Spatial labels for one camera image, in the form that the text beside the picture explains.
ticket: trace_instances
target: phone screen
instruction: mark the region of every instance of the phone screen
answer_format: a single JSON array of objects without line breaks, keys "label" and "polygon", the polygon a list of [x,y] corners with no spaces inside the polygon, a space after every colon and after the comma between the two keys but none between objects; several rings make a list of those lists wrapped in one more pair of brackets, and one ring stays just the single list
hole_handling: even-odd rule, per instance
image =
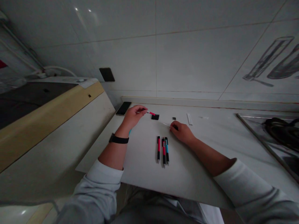
[{"label": "phone screen", "polygon": [[127,109],[130,107],[131,103],[132,102],[124,102],[116,112],[116,115],[124,116],[125,113],[127,112]]}]

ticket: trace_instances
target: white countertop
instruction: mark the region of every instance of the white countertop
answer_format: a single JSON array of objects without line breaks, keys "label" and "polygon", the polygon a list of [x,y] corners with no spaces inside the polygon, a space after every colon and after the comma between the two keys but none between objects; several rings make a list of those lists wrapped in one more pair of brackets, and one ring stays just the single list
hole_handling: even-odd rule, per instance
[{"label": "white countertop", "polygon": [[[189,113],[193,122],[193,126],[189,127],[197,138],[229,158],[237,157],[268,183],[299,202],[299,185],[235,115],[244,112],[291,116],[298,114],[169,105],[144,106],[149,111],[160,114],[160,118],[159,121],[151,120],[151,115],[146,114],[132,129],[122,182],[221,208],[232,208],[231,201],[196,156],[169,132],[169,127],[161,124],[171,124],[172,117],[188,124]],[[88,172],[122,120],[122,116],[115,115],[112,118],[77,166],[77,171]],[[161,139],[168,138],[170,165],[165,169],[163,163],[157,164],[157,136]]]}]

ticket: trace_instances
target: hand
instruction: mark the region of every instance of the hand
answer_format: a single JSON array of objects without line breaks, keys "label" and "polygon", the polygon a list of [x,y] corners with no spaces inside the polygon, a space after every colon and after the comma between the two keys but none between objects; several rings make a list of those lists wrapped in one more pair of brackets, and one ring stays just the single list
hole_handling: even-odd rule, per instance
[{"label": "hand", "polygon": [[186,124],[182,124],[178,121],[171,123],[170,131],[178,138],[178,140],[186,145],[190,145],[194,140],[196,140],[190,128]]},{"label": "hand", "polygon": [[131,130],[138,123],[140,118],[147,112],[147,108],[141,105],[136,105],[127,110],[125,118],[121,124],[123,128]]}]

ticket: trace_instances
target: wall decal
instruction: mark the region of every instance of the wall decal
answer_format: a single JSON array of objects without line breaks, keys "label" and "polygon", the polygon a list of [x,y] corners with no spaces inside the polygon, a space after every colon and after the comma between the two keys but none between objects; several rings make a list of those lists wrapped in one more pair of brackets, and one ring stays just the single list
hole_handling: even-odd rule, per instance
[{"label": "wall decal", "polygon": [[299,44],[267,75],[269,79],[288,78],[299,71]]},{"label": "wall decal", "polygon": [[246,81],[256,81],[265,86],[273,87],[274,85],[258,80],[257,78],[266,70],[266,68],[286,49],[286,47],[293,41],[293,36],[280,37],[268,47],[265,53],[261,56],[259,61],[249,72],[243,77]]}]

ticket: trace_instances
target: black wristwatch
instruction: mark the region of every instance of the black wristwatch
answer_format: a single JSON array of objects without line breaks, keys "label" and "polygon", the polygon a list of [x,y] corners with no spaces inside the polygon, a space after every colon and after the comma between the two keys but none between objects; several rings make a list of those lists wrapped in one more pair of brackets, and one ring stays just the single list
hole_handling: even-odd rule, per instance
[{"label": "black wristwatch", "polygon": [[118,144],[127,144],[129,142],[129,138],[119,138],[112,133],[109,142],[114,142]]}]

